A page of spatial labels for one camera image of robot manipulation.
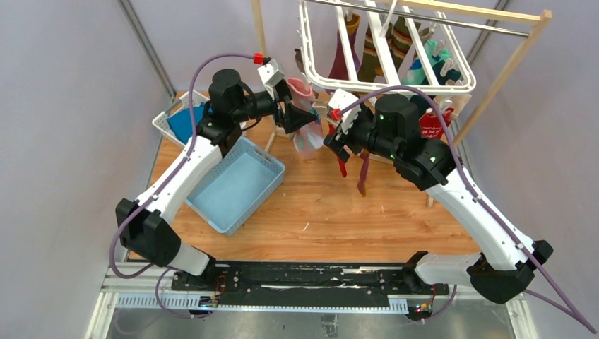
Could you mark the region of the light blue plastic basket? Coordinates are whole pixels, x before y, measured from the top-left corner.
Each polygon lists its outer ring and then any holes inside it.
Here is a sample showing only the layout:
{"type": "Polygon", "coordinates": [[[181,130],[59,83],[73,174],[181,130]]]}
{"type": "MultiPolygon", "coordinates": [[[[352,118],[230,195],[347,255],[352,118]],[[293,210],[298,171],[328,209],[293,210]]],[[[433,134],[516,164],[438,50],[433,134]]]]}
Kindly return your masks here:
{"type": "Polygon", "coordinates": [[[231,237],[282,184],[284,174],[282,162],[241,137],[185,203],[216,232],[231,237]]]}

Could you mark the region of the purple striped sock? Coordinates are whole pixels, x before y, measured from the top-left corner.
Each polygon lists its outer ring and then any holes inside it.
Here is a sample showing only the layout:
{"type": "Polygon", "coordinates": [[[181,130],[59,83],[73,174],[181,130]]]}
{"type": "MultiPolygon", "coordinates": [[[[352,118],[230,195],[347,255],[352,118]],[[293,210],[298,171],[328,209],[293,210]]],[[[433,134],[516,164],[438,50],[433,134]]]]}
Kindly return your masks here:
{"type": "Polygon", "coordinates": [[[367,182],[367,175],[368,175],[368,171],[369,171],[370,154],[366,150],[363,150],[360,153],[360,158],[362,159],[362,166],[360,168],[360,175],[359,175],[359,179],[357,182],[357,189],[360,192],[360,194],[362,195],[362,197],[365,197],[367,195],[366,182],[367,182]]]}

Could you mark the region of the pink patterned sock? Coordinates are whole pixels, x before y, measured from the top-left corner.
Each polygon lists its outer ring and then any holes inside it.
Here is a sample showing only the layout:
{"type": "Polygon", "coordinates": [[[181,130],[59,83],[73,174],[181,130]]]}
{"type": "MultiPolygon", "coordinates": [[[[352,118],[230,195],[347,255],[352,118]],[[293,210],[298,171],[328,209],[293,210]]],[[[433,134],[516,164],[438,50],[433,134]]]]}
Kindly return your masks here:
{"type": "Polygon", "coordinates": [[[313,107],[314,91],[310,85],[299,78],[288,78],[286,83],[290,88],[293,105],[316,117],[316,121],[310,122],[296,131],[293,138],[297,152],[304,159],[309,159],[323,146],[324,141],[322,123],[318,112],[313,107]]]}

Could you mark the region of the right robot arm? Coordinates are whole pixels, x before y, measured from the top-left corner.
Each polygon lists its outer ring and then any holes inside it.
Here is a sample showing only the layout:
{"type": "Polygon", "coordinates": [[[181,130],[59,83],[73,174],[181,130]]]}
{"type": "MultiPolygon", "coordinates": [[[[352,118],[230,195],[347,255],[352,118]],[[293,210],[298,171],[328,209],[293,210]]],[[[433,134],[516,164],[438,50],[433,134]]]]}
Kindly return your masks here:
{"type": "Polygon", "coordinates": [[[487,202],[447,143],[421,134],[413,102],[390,94],[369,109],[352,93],[337,90],[328,106],[337,123],[324,141],[329,149],[342,161],[362,151],[392,161],[402,178],[442,204],[479,246],[479,252],[469,255],[417,252],[402,269],[409,292],[419,295],[435,284],[462,285],[503,304],[530,285],[552,247],[523,234],[487,202]]]}

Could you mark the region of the white clip sock hanger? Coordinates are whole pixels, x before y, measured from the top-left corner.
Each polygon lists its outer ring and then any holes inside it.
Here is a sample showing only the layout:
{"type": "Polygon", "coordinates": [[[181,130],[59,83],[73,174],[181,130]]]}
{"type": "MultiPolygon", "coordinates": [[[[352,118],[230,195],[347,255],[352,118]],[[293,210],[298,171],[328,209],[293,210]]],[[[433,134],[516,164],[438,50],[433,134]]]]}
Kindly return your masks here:
{"type": "MultiPolygon", "coordinates": [[[[385,8],[378,8],[373,6],[373,1],[365,1],[364,5],[352,4],[343,1],[321,1],[321,4],[331,5],[336,10],[336,22],[338,24],[340,42],[343,48],[344,61],[348,72],[347,80],[339,80],[333,78],[325,78],[316,71],[316,64],[314,61],[314,46],[312,43],[312,29],[310,27],[309,20],[309,5],[307,1],[299,2],[299,22],[300,30],[299,34],[302,39],[302,56],[305,67],[305,76],[307,80],[316,86],[327,89],[337,90],[343,89],[348,92],[357,93],[372,93],[376,90],[381,90],[389,86],[398,86],[401,84],[397,70],[392,61],[391,50],[387,45],[384,34],[387,28],[390,26],[388,22],[382,22],[379,17],[379,12],[391,13],[390,10],[385,8]],[[350,51],[349,36],[345,28],[345,16],[342,8],[357,8],[362,11],[368,12],[368,23],[373,34],[373,45],[377,52],[379,64],[382,67],[385,83],[373,83],[359,81],[355,65],[353,62],[352,53],[350,51]]],[[[457,22],[453,22],[446,18],[445,13],[437,11],[435,17],[417,16],[410,12],[409,6],[403,6],[401,11],[395,11],[392,13],[394,16],[403,16],[406,18],[406,27],[409,30],[410,36],[413,39],[413,47],[421,61],[421,66],[424,69],[425,77],[429,81],[427,85],[415,85],[414,87],[421,90],[426,95],[462,95],[470,94],[474,91],[477,86],[477,81],[473,70],[468,64],[465,54],[463,53],[461,46],[453,32],[452,27],[459,26],[457,22]],[[446,62],[446,66],[455,66],[457,71],[461,72],[462,83],[460,85],[442,85],[435,76],[433,66],[429,62],[429,58],[426,54],[424,45],[420,39],[420,34],[415,27],[415,19],[425,20],[439,24],[439,29],[444,34],[444,42],[449,46],[451,50],[451,61],[446,62]]]]}

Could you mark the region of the red patterned sock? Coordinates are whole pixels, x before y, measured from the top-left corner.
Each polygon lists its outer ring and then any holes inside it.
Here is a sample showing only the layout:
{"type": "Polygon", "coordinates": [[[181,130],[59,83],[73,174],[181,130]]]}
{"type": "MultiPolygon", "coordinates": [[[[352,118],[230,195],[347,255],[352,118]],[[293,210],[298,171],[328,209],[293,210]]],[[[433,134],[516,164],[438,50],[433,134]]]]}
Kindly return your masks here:
{"type": "MultiPolygon", "coordinates": [[[[453,107],[447,108],[442,114],[444,122],[447,126],[451,124],[452,114],[454,112],[453,107]]],[[[437,138],[441,139],[444,135],[444,130],[441,126],[441,122],[438,120],[438,116],[432,108],[429,108],[420,117],[420,132],[422,136],[426,138],[437,138]]]]}

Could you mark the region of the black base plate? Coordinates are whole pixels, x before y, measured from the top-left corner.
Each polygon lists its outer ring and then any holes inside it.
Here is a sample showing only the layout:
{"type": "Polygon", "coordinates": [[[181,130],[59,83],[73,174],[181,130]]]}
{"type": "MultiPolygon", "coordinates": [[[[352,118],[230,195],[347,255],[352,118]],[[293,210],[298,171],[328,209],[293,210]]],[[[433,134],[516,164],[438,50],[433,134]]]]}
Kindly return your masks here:
{"type": "Polygon", "coordinates": [[[426,285],[404,276],[402,263],[218,261],[200,276],[177,271],[171,288],[214,297],[220,309],[395,311],[398,303],[445,297],[446,284],[426,285]]]}

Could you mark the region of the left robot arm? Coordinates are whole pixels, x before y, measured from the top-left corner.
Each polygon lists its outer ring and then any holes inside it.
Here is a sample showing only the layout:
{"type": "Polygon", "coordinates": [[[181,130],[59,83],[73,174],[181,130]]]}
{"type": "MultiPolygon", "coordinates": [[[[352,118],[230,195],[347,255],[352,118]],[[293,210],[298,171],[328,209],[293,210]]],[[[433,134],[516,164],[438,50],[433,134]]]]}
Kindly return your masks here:
{"type": "Polygon", "coordinates": [[[272,116],[286,133],[299,130],[317,119],[310,109],[292,103],[292,96],[280,71],[259,67],[265,89],[254,93],[234,69],[221,69],[212,77],[209,100],[201,120],[192,114],[192,135],[183,151],[162,176],[134,200],[117,204],[119,224],[110,249],[121,244],[159,267],[189,273],[197,290],[211,290],[217,273],[215,259],[183,242],[172,229],[181,204],[194,187],[225,158],[242,135],[240,124],[272,116]]]}

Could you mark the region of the red and cream sock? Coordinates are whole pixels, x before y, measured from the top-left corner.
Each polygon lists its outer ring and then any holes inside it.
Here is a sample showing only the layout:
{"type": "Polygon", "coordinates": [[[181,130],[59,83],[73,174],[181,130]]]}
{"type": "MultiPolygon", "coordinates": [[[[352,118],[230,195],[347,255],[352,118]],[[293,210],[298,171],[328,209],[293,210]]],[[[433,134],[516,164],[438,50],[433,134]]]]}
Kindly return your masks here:
{"type": "MultiPolygon", "coordinates": [[[[327,125],[326,135],[332,134],[336,130],[338,123],[335,122],[334,120],[331,120],[328,117],[328,112],[329,112],[328,106],[326,106],[325,102],[316,101],[312,105],[312,107],[315,109],[316,113],[319,115],[320,120],[326,122],[326,125],[327,125]]],[[[336,159],[338,162],[338,168],[340,170],[341,176],[347,177],[348,173],[346,170],[345,163],[339,157],[337,157],[336,159]]]]}

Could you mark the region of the blue cloth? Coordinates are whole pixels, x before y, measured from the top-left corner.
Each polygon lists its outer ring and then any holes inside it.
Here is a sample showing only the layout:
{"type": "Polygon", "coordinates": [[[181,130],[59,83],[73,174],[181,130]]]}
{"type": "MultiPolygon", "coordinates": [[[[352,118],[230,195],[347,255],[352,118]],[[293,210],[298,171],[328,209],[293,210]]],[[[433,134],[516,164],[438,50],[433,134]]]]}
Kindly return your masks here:
{"type": "MultiPolygon", "coordinates": [[[[204,106],[205,102],[201,102],[199,106],[194,106],[194,117],[196,124],[199,123],[200,120],[202,120],[203,118],[204,106]]],[[[186,144],[192,135],[189,108],[182,109],[178,113],[175,113],[172,116],[168,117],[167,123],[171,131],[174,133],[175,138],[178,141],[181,141],[183,144],[186,144]]]]}

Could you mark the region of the white plastic basket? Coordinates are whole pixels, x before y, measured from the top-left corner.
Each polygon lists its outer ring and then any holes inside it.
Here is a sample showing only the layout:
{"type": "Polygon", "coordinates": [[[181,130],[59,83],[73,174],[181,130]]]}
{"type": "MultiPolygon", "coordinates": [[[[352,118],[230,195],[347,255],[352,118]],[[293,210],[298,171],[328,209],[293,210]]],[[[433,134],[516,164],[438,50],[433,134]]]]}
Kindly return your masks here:
{"type": "Polygon", "coordinates": [[[183,93],[171,106],[159,113],[152,120],[152,125],[164,138],[183,148],[192,135],[189,92],[183,93]]]}

